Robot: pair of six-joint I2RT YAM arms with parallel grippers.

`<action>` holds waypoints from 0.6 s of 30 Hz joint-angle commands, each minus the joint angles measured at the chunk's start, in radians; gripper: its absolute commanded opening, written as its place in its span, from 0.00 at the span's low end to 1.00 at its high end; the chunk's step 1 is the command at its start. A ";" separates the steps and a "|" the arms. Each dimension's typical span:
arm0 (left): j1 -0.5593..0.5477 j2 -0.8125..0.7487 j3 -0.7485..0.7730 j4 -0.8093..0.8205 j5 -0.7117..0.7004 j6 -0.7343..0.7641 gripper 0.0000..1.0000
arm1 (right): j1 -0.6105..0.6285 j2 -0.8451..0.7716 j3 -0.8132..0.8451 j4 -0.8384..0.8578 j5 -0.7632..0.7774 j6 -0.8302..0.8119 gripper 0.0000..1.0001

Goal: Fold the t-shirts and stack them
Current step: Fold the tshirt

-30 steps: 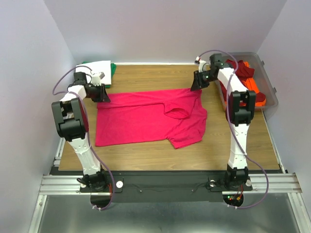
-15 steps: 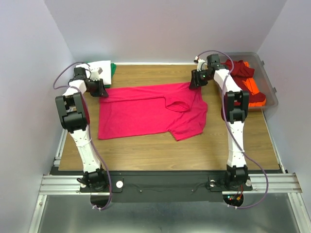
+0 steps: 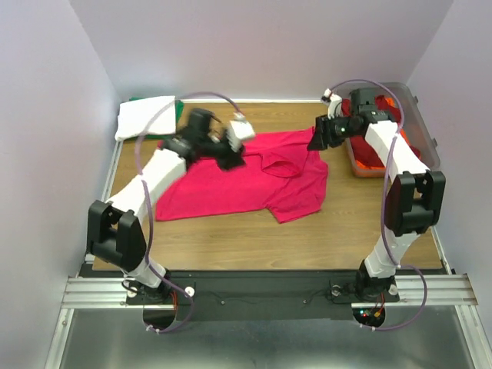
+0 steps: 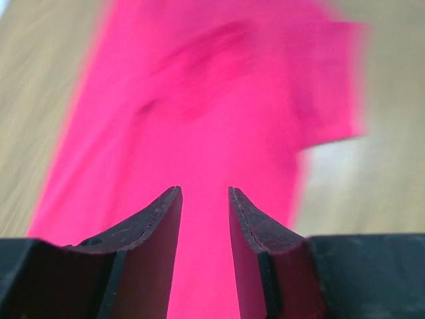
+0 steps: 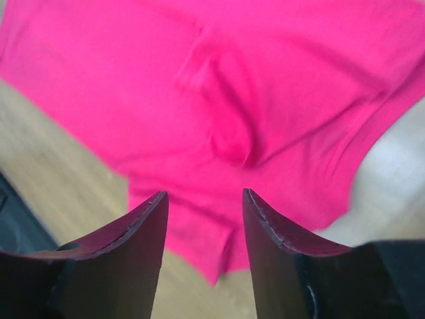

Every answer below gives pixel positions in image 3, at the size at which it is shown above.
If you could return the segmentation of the pink t shirt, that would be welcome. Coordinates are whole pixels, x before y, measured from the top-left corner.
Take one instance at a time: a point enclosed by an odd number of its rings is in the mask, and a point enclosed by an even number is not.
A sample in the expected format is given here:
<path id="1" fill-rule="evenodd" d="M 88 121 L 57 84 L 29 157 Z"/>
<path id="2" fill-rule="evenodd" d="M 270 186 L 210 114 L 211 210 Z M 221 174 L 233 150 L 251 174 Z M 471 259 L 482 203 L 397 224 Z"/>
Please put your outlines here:
<path id="1" fill-rule="evenodd" d="M 269 210 L 285 223 L 320 211 L 328 166 L 308 150 L 313 129 L 263 133 L 245 145 L 244 164 L 222 171 L 212 159 L 190 167 L 155 205 L 157 221 Z"/>

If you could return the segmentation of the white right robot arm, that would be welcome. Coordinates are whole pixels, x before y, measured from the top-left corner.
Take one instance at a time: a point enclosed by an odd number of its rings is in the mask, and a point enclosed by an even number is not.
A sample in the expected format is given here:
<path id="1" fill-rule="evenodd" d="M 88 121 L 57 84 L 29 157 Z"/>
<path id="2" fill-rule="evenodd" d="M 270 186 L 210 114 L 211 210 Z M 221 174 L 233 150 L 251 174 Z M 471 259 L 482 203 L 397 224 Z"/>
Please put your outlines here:
<path id="1" fill-rule="evenodd" d="M 363 300 L 397 294 L 394 276 L 409 247 L 440 217 L 446 178 L 431 170 L 402 135 L 403 113 L 371 88 L 350 92 L 349 105 L 326 89 L 321 100 L 327 114 L 317 117 L 308 150 L 335 148 L 350 138 L 362 138 L 384 166 L 381 236 L 361 262 L 354 293 Z"/>

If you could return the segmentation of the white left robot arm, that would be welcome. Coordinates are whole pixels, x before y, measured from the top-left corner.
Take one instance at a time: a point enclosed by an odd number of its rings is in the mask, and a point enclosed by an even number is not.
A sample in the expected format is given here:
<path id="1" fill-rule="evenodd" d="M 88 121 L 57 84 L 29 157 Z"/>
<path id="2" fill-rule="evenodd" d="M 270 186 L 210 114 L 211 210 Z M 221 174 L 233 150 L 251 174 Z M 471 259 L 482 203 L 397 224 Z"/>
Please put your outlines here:
<path id="1" fill-rule="evenodd" d="M 150 258 L 153 236 L 145 235 L 143 221 L 152 221 L 158 199 L 188 169 L 204 158 L 213 158 L 222 171 L 244 164 L 244 143 L 255 136 L 242 113 L 236 112 L 222 136 L 211 134 L 213 112 L 194 108 L 187 124 L 165 138 L 137 175 L 107 201 L 94 201 L 88 209 L 87 252 L 145 286 L 153 302 L 170 297 L 173 284 L 168 270 Z"/>

